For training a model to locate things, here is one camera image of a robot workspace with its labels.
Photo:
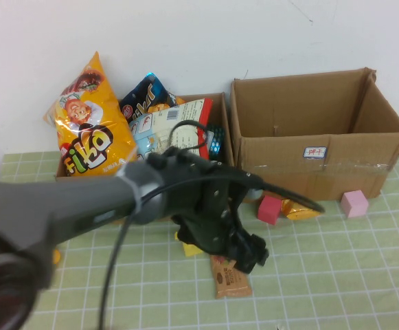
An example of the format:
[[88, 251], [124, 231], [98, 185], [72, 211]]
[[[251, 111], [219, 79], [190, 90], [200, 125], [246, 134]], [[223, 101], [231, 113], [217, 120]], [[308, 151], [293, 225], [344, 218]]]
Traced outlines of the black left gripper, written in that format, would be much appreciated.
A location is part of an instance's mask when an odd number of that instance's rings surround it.
[[265, 240], [249, 234], [238, 215], [249, 190], [247, 184], [226, 179], [199, 184], [193, 205], [173, 214], [180, 240], [233, 260], [233, 267], [244, 274], [250, 274], [256, 265], [264, 266], [269, 257]]

